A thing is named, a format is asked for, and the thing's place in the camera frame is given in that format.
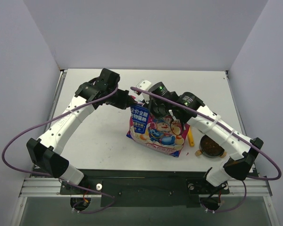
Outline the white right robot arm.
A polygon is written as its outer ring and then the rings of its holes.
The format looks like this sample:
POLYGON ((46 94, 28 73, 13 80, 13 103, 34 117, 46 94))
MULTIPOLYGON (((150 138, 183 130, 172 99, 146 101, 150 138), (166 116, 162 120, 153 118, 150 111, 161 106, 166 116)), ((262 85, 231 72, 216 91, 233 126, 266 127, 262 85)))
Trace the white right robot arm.
POLYGON ((258 150, 263 145, 261 139, 251 139, 240 134, 191 92, 177 95, 176 92, 168 91, 165 85, 159 82, 143 95, 149 96, 148 107, 154 116, 171 116, 173 119, 179 119, 198 129, 205 138, 210 138, 229 155, 220 166, 211 167, 206 178, 202 179, 201 187, 205 192, 213 192, 231 178, 245 180, 257 158, 258 150))

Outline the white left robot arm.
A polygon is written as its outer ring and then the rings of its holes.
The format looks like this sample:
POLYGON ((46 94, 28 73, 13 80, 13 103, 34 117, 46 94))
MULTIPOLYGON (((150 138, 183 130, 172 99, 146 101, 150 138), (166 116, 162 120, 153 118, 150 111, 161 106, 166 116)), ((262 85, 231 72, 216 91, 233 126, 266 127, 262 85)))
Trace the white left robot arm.
POLYGON ((129 92, 118 88, 120 75, 109 69, 102 69, 100 75, 81 84, 75 91, 68 107, 37 139, 26 144, 32 162, 54 178, 71 183, 77 194, 87 190, 84 174, 61 156, 65 145, 81 123, 100 105, 108 104, 126 109, 129 92))

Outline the pink pet food bag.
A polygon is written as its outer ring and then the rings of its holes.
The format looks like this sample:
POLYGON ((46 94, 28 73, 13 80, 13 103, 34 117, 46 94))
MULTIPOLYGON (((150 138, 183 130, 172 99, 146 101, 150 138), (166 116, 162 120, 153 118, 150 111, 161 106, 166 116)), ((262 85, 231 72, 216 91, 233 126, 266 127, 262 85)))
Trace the pink pet food bag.
POLYGON ((171 116, 157 119, 141 102, 132 105, 130 110, 128 138, 154 151, 179 157, 190 130, 188 124, 171 116))

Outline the yellow plastic scoop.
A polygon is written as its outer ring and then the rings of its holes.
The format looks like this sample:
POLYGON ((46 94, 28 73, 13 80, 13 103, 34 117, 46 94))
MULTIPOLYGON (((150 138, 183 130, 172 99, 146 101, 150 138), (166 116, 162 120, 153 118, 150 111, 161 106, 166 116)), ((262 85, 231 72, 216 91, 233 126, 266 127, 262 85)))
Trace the yellow plastic scoop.
POLYGON ((189 131, 187 133, 187 138, 188 138, 189 146, 194 147, 195 144, 194 144, 194 138, 193 138, 191 127, 189 127, 189 131))

